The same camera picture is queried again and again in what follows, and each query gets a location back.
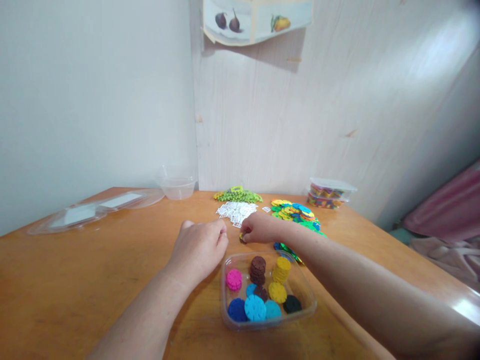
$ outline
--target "plastic bowl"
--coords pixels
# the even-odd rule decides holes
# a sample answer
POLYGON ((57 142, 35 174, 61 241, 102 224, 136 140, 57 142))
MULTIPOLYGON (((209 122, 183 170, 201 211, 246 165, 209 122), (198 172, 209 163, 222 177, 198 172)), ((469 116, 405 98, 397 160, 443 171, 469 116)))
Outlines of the plastic bowl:
POLYGON ((220 287, 221 316, 226 326, 233 331, 251 331, 275 327, 286 322, 311 316, 315 313, 315 310, 317 309, 317 300, 315 299, 312 288, 310 288, 310 285, 305 278, 302 270, 300 269, 300 266, 289 253, 282 250, 247 252, 229 256, 221 267, 220 287), (286 282, 283 285, 285 286, 286 293, 288 295, 295 295, 296 298, 300 301, 302 307, 301 311, 287 314, 284 310, 283 305, 279 304, 281 310, 281 317, 265 321, 247 322, 237 322, 230 318, 228 313, 230 302, 236 298, 241 298, 245 300, 247 297, 247 286, 252 283, 250 281, 249 274, 250 263, 252 262, 252 259, 256 256, 261 256, 266 261, 265 284, 263 285, 265 289, 268 289, 269 284, 273 282, 272 271, 274 270, 277 258, 282 256, 284 258, 287 258, 288 261, 291 262, 290 273, 286 282), (238 269, 242 274, 242 283, 239 292, 231 291, 225 284, 226 276, 232 269, 238 269))
POLYGON ((170 200, 183 200, 194 193, 197 179, 186 166, 163 165, 156 182, 170 200))

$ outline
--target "plastic container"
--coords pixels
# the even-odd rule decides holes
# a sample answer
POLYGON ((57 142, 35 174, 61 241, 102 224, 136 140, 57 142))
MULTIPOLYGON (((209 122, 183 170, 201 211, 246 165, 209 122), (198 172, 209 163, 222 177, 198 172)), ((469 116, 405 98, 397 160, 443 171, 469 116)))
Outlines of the plastic container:
POLYGON ((261 252, 247 252, 241 254, 235 254, 229 256, 221 267, 220 275, 220 310, 223 321, 226 326, 233 331, 251 331, 270 328, 281 325, 286 322, 298 320, 311 316, 317 309, 317 300, 314 293, 310 288, 310 285, 305 278, 300 266, 294 260, 294 258, 287 252, 282 250, 277 251, 261 251, 261 252), (237 322, 230 318, 228 308, 230 302, 233 299, 241 298, 245 300, 247 298, 246 289, 252 282, 250 279, 249 268, 252 259, 255 256, 261 256, 266 261, 265 270, 265 284, 263 287, 268 289, 269 284, 273 282, 272 271, 274 270, 277 258, 282 256, 287 258, 291 262, 291 269, 286 282, 283 284, 288 295, 295 295, 300 301, 302 310, 287 314, 283 308, 283 305, 279 304, 281 310, 281 317, 268 319, 265 321, 247 321, 237 322), (227 274, 232 269, 238 269, 242 274, 242 284, 239 292, 231 291, 225 284, 227 274))
POLYGON ((317 208, 335 210, 341 207, 346 202, 348 202, 348 200, 315 196, 314 194, 312 194, 311 191, 308 193, 308 203, 316 206, 317 208))
POLYGON ((186 166, 163 165, 156 178, 166 197, 170 200, 183 200, 194 193, 197 179, 186 166))
POLYGON ((53 234, 81 229, 86 224, 104 218, 107 213, 107 210, 99 207, 97 202, 75 204, 50 215, 38 224, 34 224, 27 230, 27 234, 53 234))
POLYGON ((159 202, 164 196, 165 194, 161 189, 139 189, 99 200, 97 204, 111 213, 121 209, 145 208, 159 202))
POLYGON ((310 178, 309 194, 317 198, 349 201, 358 189, 345 181, 330 180, 319 177, 310 178))

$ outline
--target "fruit picture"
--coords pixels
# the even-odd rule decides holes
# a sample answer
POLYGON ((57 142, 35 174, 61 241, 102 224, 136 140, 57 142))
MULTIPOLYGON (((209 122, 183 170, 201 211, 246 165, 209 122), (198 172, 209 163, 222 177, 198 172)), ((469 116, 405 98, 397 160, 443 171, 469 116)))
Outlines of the fruit picture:
POLYGON ((220 29, 225 30, 227 28, 227 19, 225 18, 225 13, 219 12, 217 15, 215 15, 215 22, 220 29))
POLYGON ((212 43, 261 43, 312 23, 313 0, 201 0, 202 29, 212 43))
POLYGON ((271 16, 270 27, 271 32, 281 32, 282 30, 288 29, 291 23, 288 17, 283 17, 281 15, 271 16))
POLYGON ((234 33, 241 33, 243 30, 240 29, 240 21, 237 17, 237 14, 235 13, 235 9, 232 9, 232 10, 233 10, 233 15, 235 15, 235 17, 232 20, 230 20, 230 24, 228 25, 228 27, 234 33))

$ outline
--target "small white card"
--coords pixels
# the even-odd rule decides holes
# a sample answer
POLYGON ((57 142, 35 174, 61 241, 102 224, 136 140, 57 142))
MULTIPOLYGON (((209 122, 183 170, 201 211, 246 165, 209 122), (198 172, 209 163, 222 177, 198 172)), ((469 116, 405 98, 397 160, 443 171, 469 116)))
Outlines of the small white card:
POLYGON ((129 194, 121 195, 121 196, 113 198, 111 200, 102 202, 99 205, 103 206, 105 208, 113 209, 113 208, 119 207, 120 205, 129 203, 129 202, 131 202, 135 199, 138 199, 140 197, 142 197, 142 195, 135 194, 135 193, 129 193, 129 194))
POLYGON ((84 220, 92 219, 96 214, 95 208, 95 204, 85 204, 69 208, 62 218, 50 225, 50 228, 69 226, 84 220))

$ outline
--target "clear plastic lid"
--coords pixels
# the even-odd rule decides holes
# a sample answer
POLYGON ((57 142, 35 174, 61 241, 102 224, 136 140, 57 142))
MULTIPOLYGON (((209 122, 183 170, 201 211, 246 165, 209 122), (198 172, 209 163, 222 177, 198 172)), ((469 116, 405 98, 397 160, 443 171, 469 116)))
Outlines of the clear plastic lid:
POLYGON ((145 208, 159 202, 164 196, 160 189, 139 189, 97 201, 97 204, 110 213, 121 209, 145 208))
POLYGON ((27 233, 29 235, 53 234, 81 229, 84 225, 93 223, 105 216, 107 216, 107 211, 98 207, 96 202, 75 204, 33 225, 27 233))
POLYGON ((311 177, 310 182, 319 188, 343 190, 345 192, 356 192, 358 189, 355 186, 350 185, 348 182, 341 180, 331 180, 320 177, 311 177))
POLYGON ((153 205, 165 196, 161 189, 139 189, 121 193, 103 200, 67 207, 27 230, 29 235, 53 234, 81 229, 121 209, 141 209, 153 205))

